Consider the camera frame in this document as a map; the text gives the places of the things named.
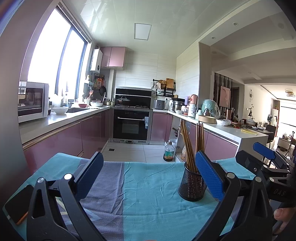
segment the oven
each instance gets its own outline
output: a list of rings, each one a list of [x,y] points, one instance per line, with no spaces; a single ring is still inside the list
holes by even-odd
[[[113,107],[111,142],[149,144],[153,110]]]
[[[20,81],[17,94],[18,122],[47,117],[49,85]]]

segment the white tile floor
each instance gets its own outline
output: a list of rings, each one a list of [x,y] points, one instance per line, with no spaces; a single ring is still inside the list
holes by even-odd
[[[104,161],[137,161],[147,163],[168,163],[163,160],[163,145],[142,145],[108,142],[102,152]]]

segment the blue gripper pad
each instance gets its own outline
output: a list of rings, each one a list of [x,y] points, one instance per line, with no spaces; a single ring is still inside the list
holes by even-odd
[[[222,201],[225,171],[218,163],[211,162],[203,151],[196,153],[195,163],[212,196]]]
[[[269,160],[274,160],[276,158],[276,155],[274,154],[273,150],[267,148],[259,142],[254,143],[253,150]]]
[[[104,164],[102,153],[95,153],[90,161],[85,165],[79,175],[75,178],[76,183],[76,201],[86,198],[89,190],[91,189],[94,181],[100,173]]]

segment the kitchen sink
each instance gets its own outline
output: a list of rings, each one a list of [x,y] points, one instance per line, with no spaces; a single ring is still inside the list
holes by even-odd
[[[88,108],[69,108],[66,113],[75,113],[83,110],[89,110],[89,109]]]

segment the smartphone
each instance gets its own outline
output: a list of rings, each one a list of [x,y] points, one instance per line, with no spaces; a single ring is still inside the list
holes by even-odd
[[[16,223],[16,225],[20,225],[28,215],[33,190],[34,187],[32,185],[26,186],[4,206],[10,218]]]

